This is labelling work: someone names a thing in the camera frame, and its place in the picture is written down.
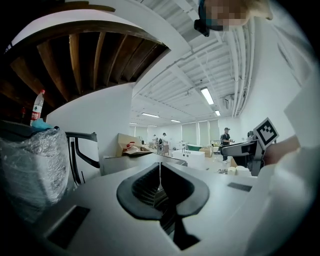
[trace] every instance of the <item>white ceiling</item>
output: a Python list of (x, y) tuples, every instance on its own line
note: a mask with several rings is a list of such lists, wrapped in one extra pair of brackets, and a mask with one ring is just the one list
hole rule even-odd
[[(141, 82), (136, 85), (139, 89), (132, 98), (130, 121), (142, 126), (164, 126), (172, 124), (171, 119), (183, 123), (213, 119), (217, 117), (216, 110), (220, 111), (221, 117), (238, 116), (250, 87), (251, 44), (254, 45), (254, 35), (250, 35), (254, 33), (252, 26), (246, 25), (228, 32), (210, 31), (210, 36), (205, 37), (194, 29), (194, 20), (199, 18), (198, 0), (136, 1), (161, 16), (163, 22), (169, 23), (190, 47), (182, 56), (171, 57), (169, 62), (166, 60), (165, 67), (164, 60), (156, 60), (153, 68), (144, 74), (148, 82), (140, 77)], [(230, 36), (236, 45), (233, 48), (235, 54), (232, 54), (230, 47)], [(238, 78), (235, 77), (235, 69), (238, 70)], [(200, 89), (204, 87), (208, 88), (213, 105), (209, 105), (202, 96)], [(240, 101), (237, 111), (233, 107), (227, 109), (224, 104), (224, 98), (231, 96), (233, 99), (235, 92)]]

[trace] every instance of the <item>water bottle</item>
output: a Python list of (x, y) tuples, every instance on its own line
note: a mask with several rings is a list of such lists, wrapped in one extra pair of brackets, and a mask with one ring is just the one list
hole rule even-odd
[(44, 101), (45, 101), (44, 94), (45, 94), (45, 90), (41, 90), (39, 95), (36, 97), (36, 99), (34, 101), (30, 126), (32, 126), (32, 123), (35, 120), (40, 118), (42, 106), (44, 105)]

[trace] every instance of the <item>black rectangular slot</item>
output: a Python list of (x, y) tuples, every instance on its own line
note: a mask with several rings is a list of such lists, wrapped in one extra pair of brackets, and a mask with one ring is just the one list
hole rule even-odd
[(236, 190), (246, 191), (246, 192), (250, 192), (250, 190), (252, 189), (252, 186), (243, 185), (243, 184), (234, 183), (234, 182), (229, 183), (228, 187)]
[(48, 236), (48, 240), (66, 249), (88, 215), (90, 209), (76, 206), (64, 221)]

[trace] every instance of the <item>wooden ceiling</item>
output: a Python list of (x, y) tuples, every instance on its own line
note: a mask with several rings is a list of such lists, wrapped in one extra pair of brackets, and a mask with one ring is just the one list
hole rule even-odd
[(68, 22), (38, 31), (8, 50), (0, 63), (0, 119), (30, 123), (37, 94), (41, 117), (104, 88), (135, 82), (167, 49), (135, 26), (111, 21)]

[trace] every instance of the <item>fluorescent light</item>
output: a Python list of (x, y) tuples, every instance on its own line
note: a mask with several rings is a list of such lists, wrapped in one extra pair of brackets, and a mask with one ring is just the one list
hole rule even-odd
[(159, 117), (160, 117), (160, 116), (158, 116), (158, 115), (147, 114), (147, 113), (142, 113), (142, 115), (144, 115), (144, 116), (149, 116), (149, 117), (153, 117), (153, 118), (159, 118)]
[(208, 88), (201, 89), (201, 92), (202, 92), (203, 96), (205, 97), (206, 101), (209, 103), (209, 105), (214, 104), (214, 100), (212, 99)]

